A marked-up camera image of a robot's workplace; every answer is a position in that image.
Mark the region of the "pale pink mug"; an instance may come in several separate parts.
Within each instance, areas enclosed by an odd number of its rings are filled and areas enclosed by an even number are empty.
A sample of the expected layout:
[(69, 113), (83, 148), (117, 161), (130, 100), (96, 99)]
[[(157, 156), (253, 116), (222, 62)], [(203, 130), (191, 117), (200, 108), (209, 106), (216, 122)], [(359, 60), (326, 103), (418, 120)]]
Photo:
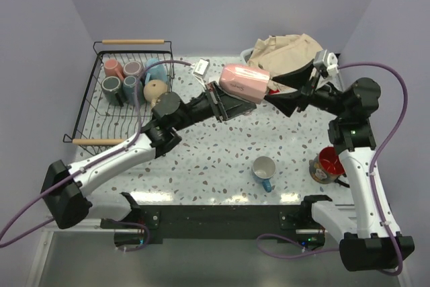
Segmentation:
[(239, 64), (225, 65), (219, 79), (219, 85), (227, 93), (241, 99), (260, 104), (270, 81), (269, 72)]

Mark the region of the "salmon pink mug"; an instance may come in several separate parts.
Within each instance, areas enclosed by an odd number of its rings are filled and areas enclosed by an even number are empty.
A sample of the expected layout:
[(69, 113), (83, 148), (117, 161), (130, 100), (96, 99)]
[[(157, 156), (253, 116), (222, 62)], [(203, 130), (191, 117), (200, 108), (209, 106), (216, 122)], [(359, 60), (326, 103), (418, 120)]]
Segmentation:
[(106, 77), (117, 77), (121, 81), (124, 80), (123, 66), (114, 58), (103, 63), (103, 70)]

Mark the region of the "red inside patterned mug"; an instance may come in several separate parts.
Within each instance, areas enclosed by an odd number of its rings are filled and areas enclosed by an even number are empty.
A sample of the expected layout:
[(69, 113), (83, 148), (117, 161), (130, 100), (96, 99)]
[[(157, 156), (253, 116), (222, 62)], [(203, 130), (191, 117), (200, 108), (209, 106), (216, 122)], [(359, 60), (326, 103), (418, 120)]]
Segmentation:
[(348, 183), (340, 180), (341, 176), (346, 176), (346, 172), (334, 147), (323, 148), (309, 162), (309, 174), (314, 181), (320, 184), (337, 183), (345, 188), (350, 188)]

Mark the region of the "dark green glossy mug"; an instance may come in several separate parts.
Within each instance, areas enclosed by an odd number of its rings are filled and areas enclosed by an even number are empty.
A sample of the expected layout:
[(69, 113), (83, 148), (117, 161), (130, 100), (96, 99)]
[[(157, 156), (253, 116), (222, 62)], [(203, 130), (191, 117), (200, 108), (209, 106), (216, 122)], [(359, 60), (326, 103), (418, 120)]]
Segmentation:
[(121, 107), (125, 104), (122, 82), (118, 77), (106, 77), (101, 82), (101, 90), (110, 104)]

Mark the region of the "blue speckled mug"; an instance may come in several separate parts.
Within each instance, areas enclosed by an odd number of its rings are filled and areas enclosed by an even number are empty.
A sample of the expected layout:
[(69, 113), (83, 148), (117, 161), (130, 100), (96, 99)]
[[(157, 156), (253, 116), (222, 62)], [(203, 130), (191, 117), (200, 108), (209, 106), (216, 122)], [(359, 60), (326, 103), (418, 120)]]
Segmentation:
[(270, 180), (276, 173), (273, 159), (266, 156), (257, 157), (252, 164), (251, 171), (255, 181), (261, 184), (267, 193), (270, 193), (272, 191)]

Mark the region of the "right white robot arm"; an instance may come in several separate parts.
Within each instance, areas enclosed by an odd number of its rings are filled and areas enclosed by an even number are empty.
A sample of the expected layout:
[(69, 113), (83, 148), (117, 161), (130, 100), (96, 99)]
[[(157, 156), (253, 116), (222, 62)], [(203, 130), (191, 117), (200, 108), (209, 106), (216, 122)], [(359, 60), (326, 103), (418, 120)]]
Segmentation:
[(273, 81), (293, 88), (293, 93), (268, 95), (266, 100), (286, 116), (308, 106), (336, 118), (329, 123), (329, 140), (342, 165), (351, 191), (356, 220), (345, 216), (328, 197), (307, 196), (299, 212), (301, 224), (309, 229), (320, 224), (339, 245), (343, 265), (350, 272), (378, 270), (397, 276), (403, 261), (414, 251), (411, 236), (397, 225), (380, 179), (377, 159), (389, 139), (375, 142), (370, 116), (379, 108), (380, 86), (368, 77), (353, 82), (345, 91), (332, 85), (318, 87), (328, 70), (312, 65), (278, 75)]

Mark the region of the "tan glazed round mug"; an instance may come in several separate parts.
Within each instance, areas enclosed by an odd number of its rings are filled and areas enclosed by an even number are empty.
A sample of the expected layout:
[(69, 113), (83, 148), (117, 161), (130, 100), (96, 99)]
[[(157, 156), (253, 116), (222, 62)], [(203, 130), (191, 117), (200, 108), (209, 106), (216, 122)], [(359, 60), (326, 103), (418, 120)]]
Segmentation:
[(168, 90), (167, 84), (164, 81), (155, 79), (149, 81), (143, 89), (143, 95), (145, 100), (150, 104), (150, 107), (153, 108), (157, 104), (158, 98), (166, 93)]

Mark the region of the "light blue faceted mug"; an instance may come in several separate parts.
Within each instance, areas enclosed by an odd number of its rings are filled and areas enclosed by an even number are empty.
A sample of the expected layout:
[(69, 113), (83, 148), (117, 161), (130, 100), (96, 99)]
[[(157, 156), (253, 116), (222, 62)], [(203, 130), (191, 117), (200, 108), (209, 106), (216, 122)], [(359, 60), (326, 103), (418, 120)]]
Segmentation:
[(144, 84), (147, 84), (149, 81), (159, 80), (164, 83), (167, 83), (168, 77), (167, 72), (165, 70), (164, 65), (159, 64), (154, 65), (155, 63), (159, 62), (159, 59), (157, 58), (150, 58), (146, 62), (146, 70), (145, 70), (145, 76), (144, 76)]

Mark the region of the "grey green faceted mug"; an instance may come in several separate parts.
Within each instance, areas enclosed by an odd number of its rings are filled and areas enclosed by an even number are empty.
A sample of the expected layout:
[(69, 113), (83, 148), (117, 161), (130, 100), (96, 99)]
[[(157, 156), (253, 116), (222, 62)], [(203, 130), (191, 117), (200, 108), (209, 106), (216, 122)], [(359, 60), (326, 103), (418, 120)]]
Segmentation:
[(130, 105), (135, 106), (138, 102), (141, 106), (144, 103), (143, 86), (139, 78), (131, 75), (125, 77), (122, 89)]

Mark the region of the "purple mug black handle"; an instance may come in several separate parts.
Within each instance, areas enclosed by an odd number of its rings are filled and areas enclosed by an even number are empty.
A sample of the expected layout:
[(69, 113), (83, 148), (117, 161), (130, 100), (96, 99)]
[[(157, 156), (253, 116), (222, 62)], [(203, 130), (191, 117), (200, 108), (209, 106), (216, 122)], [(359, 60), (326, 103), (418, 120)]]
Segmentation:
[(123, 66), (123, 72), (126, 77), (134, 76), (142, 78), (144, 75), (144, 65), (138, 61), (129, 61)]

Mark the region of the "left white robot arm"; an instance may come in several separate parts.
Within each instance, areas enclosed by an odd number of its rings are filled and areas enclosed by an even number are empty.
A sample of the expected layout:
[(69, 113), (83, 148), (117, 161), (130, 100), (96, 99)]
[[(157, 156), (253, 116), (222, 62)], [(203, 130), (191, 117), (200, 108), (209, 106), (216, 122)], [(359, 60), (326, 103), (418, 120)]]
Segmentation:
[(256, 109), (251, 101), (213, 88), (184, 103), (175, 92), (166, 92), (152, 109), (150, 122), (124, 142), (85, 161), (49, 165), (41, 189), (42, 199), (60, 229), (86, 219), (94, 203), (90, 195), (105, 182), (137, 166), (166, 155), (181, 142), (178, 131), (215, 117), (220, 122)]

